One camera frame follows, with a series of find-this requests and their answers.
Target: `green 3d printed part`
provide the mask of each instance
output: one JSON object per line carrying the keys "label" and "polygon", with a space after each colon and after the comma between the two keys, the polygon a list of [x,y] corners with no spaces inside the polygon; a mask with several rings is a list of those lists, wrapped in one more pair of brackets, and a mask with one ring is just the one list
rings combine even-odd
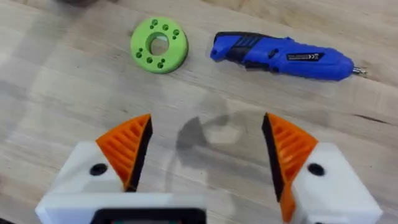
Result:
{"label": "green 3d printed part", "polygon": [[[150,50],[152,41],[166,37],[169,48],[161,55]],[[188,54],[188,42],[182,28],[173,20],[153,17],[135,29],[131,37],[131,56],[144,70],[154,73],[168,73],[177,69]]]}

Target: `screwdriver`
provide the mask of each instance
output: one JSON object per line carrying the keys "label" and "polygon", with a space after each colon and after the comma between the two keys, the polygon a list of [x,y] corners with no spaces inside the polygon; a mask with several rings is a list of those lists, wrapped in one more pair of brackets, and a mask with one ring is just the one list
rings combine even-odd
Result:
{"label": "screwdriver", "polygon": [[367,72],[354,66],[341,52],[328,47],[300,44],[290,37],[277,38],[252,32],[219,32],[210,57],[229,60],[246,69],[286,73],[317,80],[342,80]]}

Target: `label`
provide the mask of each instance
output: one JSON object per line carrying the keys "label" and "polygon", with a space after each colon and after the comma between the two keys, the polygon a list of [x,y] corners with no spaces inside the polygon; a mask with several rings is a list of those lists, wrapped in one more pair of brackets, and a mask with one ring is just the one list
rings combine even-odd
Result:
{"label": "label", "polygon": [[298,60],[304,62],[317,62],[324,56],[324,53],[299,53],[287,54],[287,60]]}

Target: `wood grain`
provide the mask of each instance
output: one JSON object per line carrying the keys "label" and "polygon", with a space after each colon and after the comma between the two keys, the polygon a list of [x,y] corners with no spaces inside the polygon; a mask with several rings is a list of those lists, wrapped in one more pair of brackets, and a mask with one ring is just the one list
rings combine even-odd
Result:
{"label": "wood grain", "polygon": [[[398,8],[393,0],[53,0],[0,2],[0,217],[38,223],[34,207],[78,141],[152,113],[139,190],[198,192],[210,223],[281,223],[266,111],[334,142],[398,222]],[[169,75],[129,56],[135,26],[174,18],[190,43]],[[316,82],[246,72],[209,57],[214,34],[243,30],[337,48],[370,77]]]}

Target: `black screw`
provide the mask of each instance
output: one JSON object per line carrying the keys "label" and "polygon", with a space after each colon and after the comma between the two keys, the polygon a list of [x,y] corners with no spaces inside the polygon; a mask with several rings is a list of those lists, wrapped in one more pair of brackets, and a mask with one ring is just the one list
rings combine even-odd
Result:
{"label": "black screw", "polygon": [[108,166],[106,164],[95,164],[90,169],[90,174],[93,176],[102,175],[106,172]]}
{"label": "black screw", "polygon": [[307,168],[308,168],[308,171],[310,171],[310,173],[313,175],[317,175],[317,176],[325,175],[325,169],[319,164],[311,163],[310,165],[308,165]]}

